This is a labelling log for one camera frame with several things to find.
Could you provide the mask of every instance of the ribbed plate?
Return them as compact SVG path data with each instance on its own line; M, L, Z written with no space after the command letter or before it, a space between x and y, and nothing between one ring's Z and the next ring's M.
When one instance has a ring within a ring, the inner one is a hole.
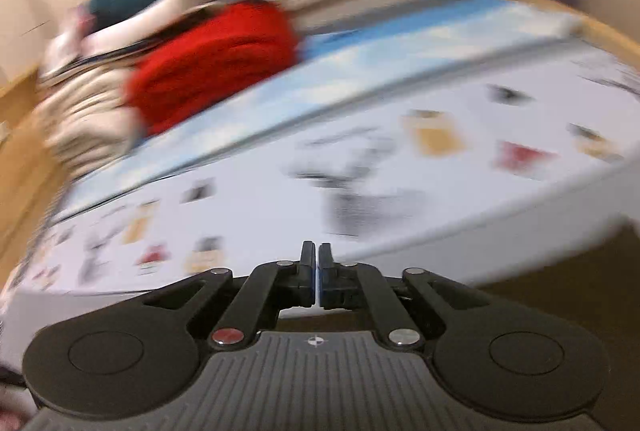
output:
M603 431L586 415L518 424L479 414L451 398L418 355L385 350L369 332L264 332L253 347L214 355L195 384L150 413L88 422L44 409L24 429Z

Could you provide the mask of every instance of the red blanket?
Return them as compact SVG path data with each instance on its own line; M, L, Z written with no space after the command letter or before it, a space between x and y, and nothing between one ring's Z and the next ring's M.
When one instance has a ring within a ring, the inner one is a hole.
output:
M296 62L298 40L286 16L265 2L242 2L152 52L127 85L150 134Z

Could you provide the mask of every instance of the crosshair logo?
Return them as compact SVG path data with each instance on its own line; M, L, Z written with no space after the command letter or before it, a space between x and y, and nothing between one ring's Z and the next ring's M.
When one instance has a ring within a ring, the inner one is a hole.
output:
M320 335L314 335L313 337L309 337L306 342L314 348L318 348L326 342L326 339L323 339Z

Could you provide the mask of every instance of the circular pad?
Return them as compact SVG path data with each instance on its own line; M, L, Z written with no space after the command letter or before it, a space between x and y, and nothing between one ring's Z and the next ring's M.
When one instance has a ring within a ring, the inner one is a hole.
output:
M519 421L584 410L602 391L608 372L604 348L588 331L510 303L455 311L433 364L467 405Z
M519 375L544 375L560 366L564 350L550 337L513 332L496 337L489 347L495 364Z
M47 327L31 342L24 376L44 405L120 419L159 407L189 384L199 359L184 321L152 306L116 307Z
M69 350L77 369L95 375L111 375L136 364L144 347L140 339L122 332L96 332L80 337Z

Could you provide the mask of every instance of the blue strip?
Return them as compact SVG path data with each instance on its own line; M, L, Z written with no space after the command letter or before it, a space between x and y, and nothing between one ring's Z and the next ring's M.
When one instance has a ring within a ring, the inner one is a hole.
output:
M362 29L308 36L300 45L300 53L304 60L309 60L373 39L408 34L452 21L466 20L503 6L504 0L460 0L443 7L428 7Z

